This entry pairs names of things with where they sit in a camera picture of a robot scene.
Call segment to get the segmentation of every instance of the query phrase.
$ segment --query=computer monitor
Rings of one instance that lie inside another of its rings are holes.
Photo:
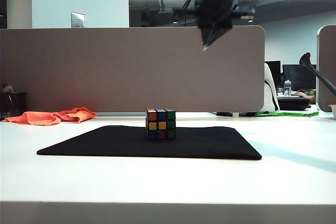
[[[315,89],[316,77],[306,67],[300,65],[282,65],[284,81],[290,80],[292,90]]]
[[[280,60],[265,61],[271,70],[275,86],[279,86],[281,82]]]

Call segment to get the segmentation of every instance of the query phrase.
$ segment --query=water bottle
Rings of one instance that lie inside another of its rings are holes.
[[[285,81],[285,85],[283,87],[284,89],[284,95],[291,95],[291,91],[292,91],[292,83],[290,82],[290,80]]]

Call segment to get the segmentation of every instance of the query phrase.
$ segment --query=green sticker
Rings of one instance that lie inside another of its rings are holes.
[[[176,128],[176,121],[167,121],[167,129]]]
[[[175,120],[175,111],[167,111],[167,119],[168,120]]]
[[[168,130],[167,131],[167,138],[168,139],[176,138],[176,131],[175,130]]]

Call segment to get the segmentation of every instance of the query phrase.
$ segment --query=green tape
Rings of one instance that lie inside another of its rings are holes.
[[[268,114],[262,114],[257,113],[256,117],[265,117],[265,116],[306,116],[308,118],[311,118],[312,116],[318,115],[319,112],[313,112],[313,113],[297,113],[297,112],[275,112],[275,113],[268,113]]]

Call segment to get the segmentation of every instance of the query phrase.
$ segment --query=rubik's cube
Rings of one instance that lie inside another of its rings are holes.
[[[148,140],[176,138],[176,116],[171,109],[147,109],[146,133]]]

